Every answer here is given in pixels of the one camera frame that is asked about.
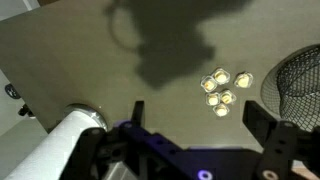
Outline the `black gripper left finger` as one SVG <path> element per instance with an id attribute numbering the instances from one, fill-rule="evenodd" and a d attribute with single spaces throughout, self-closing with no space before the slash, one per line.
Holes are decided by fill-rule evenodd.
<path id="1" fill-rule="evenodd" d="M 137 126 L 142 126 L 144 121 L 144 102 L 136 101 L 134 104 L 131 122 Z"/>

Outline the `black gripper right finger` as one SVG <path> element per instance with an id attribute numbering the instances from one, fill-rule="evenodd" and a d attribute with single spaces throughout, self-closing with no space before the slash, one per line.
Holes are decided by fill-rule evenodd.
<path id="1" fill-rule="evenodd" d="M 245 102 L 242 122 L 261 146 L 277 126 L 277 120 L 256 101 Z"/>

